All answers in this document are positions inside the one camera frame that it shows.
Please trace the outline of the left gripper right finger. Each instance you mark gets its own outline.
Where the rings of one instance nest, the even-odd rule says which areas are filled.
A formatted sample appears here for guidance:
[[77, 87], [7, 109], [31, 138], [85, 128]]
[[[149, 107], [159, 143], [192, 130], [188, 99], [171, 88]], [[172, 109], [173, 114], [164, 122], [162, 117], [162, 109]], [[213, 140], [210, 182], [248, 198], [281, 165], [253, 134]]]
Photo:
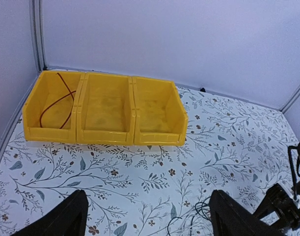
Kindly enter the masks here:
[[210, 214], [215, 236], [281, 236], [283, 233], [257, 219], [222, 190], [210, 197]]

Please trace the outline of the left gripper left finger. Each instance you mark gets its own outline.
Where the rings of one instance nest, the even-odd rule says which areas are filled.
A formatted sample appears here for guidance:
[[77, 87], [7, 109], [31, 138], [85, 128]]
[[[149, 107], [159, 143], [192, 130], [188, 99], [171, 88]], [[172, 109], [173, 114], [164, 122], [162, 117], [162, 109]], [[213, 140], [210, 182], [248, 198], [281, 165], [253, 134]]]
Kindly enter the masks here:
[[24, 227], [15, 236], [83, 236], [88, 214], [85, 191], [76, 190], [48, 214]]

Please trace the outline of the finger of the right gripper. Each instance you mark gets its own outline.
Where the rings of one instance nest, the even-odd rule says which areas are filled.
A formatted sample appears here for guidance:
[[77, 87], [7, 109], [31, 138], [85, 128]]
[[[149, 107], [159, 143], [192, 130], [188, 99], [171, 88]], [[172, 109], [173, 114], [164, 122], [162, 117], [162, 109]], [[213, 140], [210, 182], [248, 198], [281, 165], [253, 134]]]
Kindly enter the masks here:
[[297, 230], [300, 228], [300, 210], [288, 192], [279, 184], [274, 184], [253, 213], [262, 219], [275, 212], [278, 220], [271, 226], [277, 230]]

